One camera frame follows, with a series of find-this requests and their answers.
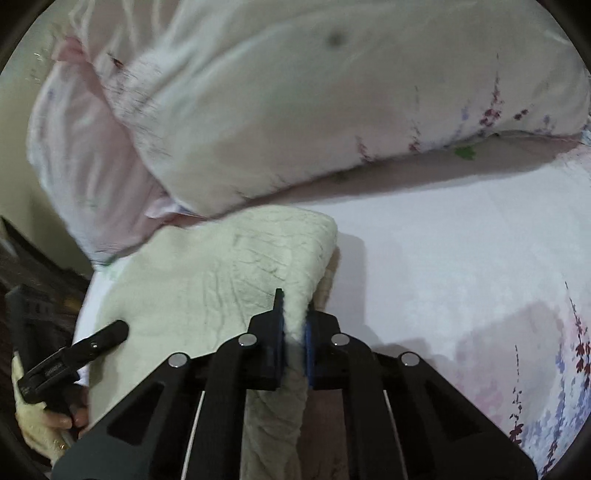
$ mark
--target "beige wall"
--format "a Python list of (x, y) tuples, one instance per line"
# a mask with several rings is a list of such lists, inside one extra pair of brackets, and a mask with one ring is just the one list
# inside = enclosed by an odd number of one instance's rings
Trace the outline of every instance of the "beige wall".
[(91, 272), (27, 162), (28, 118), (51, 67), (54, 39), (67, 28), (76, 0), (56, 0), (29, 29), (0, 74), (0, 215), (62, 267)]

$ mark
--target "pillow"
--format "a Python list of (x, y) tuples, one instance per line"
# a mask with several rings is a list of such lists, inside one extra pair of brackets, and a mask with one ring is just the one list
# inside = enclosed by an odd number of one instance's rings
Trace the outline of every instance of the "pillow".
[(583, 62), (535, 0), (137, 3), (83, 0), (74, 25), (142, 160), (198, 215), (474, 135), (572, 135), (587, 120)]
[(33, 108), (28, 159), (94, 262), (142, 244), (178, 207), (144, 167), (75, 38), (67, 38)]

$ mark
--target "folded blanket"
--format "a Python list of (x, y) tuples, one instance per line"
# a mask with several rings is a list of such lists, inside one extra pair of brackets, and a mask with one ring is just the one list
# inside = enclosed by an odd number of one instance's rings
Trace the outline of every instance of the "folded blanket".
[(195, 230), (164, 228), (130, 260), (103, 303), (97, 329), (113, 319), (129, 339), (90, 370), (91, 423), (169, 354), (211, 353), (246, 330), (285, 292), (287, 362), (276, 392), (249, 391), (243, 479), (300, 477), (296, 443), (307, 397), (303, 325), (336, 245), (329, 217), (291, 207), (246, 210)]

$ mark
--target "white bed sheet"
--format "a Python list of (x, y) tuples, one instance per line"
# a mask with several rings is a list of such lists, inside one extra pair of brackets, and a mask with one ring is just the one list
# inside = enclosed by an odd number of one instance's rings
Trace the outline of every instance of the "white bed sheet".
[[(490, 138), (271, 201), (336, 220), (326, 310), (344, 332), (389, 355), (416, 351), (540, 473), (555, 464), (591, 411), (591, 148)], [(127, 260), (95, 274), (77, 339)]]

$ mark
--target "silver rivet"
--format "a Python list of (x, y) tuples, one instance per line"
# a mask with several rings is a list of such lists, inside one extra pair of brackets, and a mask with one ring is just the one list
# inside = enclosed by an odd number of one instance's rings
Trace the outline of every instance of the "silver rivet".
[(347, 343), (351, 341), (351, 339), (346, 336), (344, 333), (335, 333), (331, 338), (330, 341), (334, 346), (345, 346)]
[(238, 337), (238, 343), (240, 343), (240, 346), (253, 346), (256, 345), (257, 342), (258, 338), (251, 333), (244, 333)]
[(188, 357), (184, 353), (173, 353), (168, 357), (168, 364), (173, 368), (182, 367), (187, 363)]
[(406, 352), (402, 354), (400, 360), (407, 367), (416, 367), (421, 362), (421, 357), (416, 353)]

